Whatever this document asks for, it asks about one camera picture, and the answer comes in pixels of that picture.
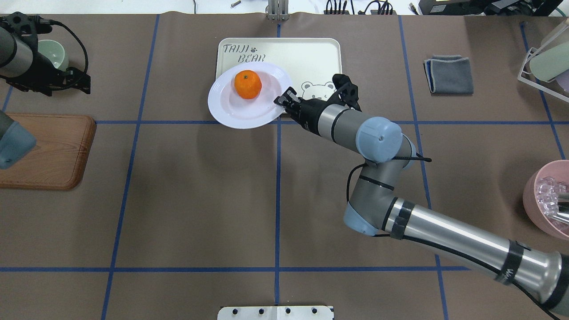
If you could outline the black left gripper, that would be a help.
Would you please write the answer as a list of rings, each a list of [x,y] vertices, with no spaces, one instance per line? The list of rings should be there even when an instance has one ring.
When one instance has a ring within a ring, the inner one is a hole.
[[[24,92],[39,92],[51,96],[53,91],[68,88],[77,89],[87,95],[91,94],[91,77],[83,73],[74,74],[73,71],[61,71],[51,63],[32,64],[25,73],[18,77],[18,87]]]

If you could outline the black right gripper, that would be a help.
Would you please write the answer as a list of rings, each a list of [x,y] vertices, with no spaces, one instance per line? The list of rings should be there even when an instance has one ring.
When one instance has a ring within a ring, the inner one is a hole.
[[[298,99],[297,92],[292,87],[288,87],[288,89],[273,102],[284,107],[285,112],[303,129],[321,136],[318,129],[319,119],[331,103],[320,99]]]

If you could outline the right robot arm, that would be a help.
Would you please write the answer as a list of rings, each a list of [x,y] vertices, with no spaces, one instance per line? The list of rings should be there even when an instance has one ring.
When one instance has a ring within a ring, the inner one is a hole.
[[[431,162],[414,161],[388,190],[442,215],[544,253],[568,241],[540,230],[523,203],[525,184],[563,158],[542,99],[433,97],[406,85],[363,112],[391,118]],[[469,260],[407,239],[366,236],[343,221],[347,178],[362,156],[305,130],[276,124],[275,302],[331,304],[339,319],[545,319],[516,286]]]

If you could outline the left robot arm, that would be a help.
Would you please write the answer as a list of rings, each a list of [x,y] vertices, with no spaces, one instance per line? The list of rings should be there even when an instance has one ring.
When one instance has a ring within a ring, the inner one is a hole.
[[[54,91],[75,88],[90,94],[86,53],[84,57],[85,67],[79,70],[70,66],[68,52],[59,42],[1,30],[1,78],[23,92],[51,96]],[[0,166],[4,170],[27,155],[36,146],[36,138],[4,111],[0,127]]]

